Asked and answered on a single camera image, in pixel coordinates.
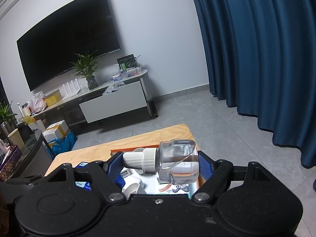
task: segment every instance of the white ribbed cap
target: white ribbed cap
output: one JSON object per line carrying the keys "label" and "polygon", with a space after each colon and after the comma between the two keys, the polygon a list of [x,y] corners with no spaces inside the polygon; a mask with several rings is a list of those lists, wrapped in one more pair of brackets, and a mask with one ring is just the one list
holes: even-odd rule
{"label": "white ribbed cap", "polygon": [[156,148],[145,148],[143,152],[125,152],[123,165],[126,168],[141,169],[145,174],[156,174]]}

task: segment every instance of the tv cabinet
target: tv cabinet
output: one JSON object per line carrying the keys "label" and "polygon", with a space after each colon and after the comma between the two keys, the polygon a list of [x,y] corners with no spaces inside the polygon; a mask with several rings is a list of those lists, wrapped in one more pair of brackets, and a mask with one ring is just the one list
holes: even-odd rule
{"label": "tv cabinet", "polygon": [[48,124],[65,120],[69,127],[83,122],[94,122],[134,109],[147,107],[150,117],[158,116],[154,107],[153,91],[151,89],[148,71],[122,80],[126,85],[116,92],[102,96],[109,83],[95,89],[82,90],[75,96],[47,107],[34,116],[35,119],[45,119]]}

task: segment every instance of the potted plant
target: potted plant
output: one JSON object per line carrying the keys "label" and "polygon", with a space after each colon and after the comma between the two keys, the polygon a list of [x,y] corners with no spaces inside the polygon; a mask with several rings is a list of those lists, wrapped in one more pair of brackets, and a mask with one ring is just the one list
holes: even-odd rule
{"label": "potted plant", "polygon": [[15,113],[12,113],[12,102],[7,105],[2,105],[2,103],[0,102],[0,123],[8,122],[10,127],[12,127],[12,125],[14,124],[15,116],[17,115]]}
{"label": "potted plant", "polygon": [[94,53],[95,52],[86,52],[85,55],[75,53],[78,56],[78,60],[76,62],[71,62],[71,64],[73,64],[72,68],[76,72],[76,76],[85,77],[90,90],[99,86],[93,75],[93,72],[97,68],[97,62],[93,56]]}

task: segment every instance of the dark vase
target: dark vase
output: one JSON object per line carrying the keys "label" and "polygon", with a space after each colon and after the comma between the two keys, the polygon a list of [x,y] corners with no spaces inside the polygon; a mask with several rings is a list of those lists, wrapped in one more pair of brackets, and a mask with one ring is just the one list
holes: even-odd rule
{"label": "dark vase", "polygon": [[97,81],[94,79],[94,76],[86,77],[86,80],[88,82],[89,90],[95,89],[96,87],[99,86]]}

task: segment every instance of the screw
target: screw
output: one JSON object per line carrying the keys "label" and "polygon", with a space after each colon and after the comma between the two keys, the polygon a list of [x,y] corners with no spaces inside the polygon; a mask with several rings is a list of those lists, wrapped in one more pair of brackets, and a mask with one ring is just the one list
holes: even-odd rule
{"label": "screw", "polygon": [[199,192],[195,194],[193,197],[196,201],[202,203],[208,202],[208,200],[210,199],[210,196],[206,192]]}
{"label": "screw", "polygon": [[156,199],[156,200],[155,200],[155,203],[156,203],[156,204],[161,204],[161,203],[163,203],[163,200],[162,200],[162,199]]}
{"label": "screw", "polygon": [[108,198],[113,202],[122,202],[125,200],[125,195],[119,192],[115,192],[111,193]]}

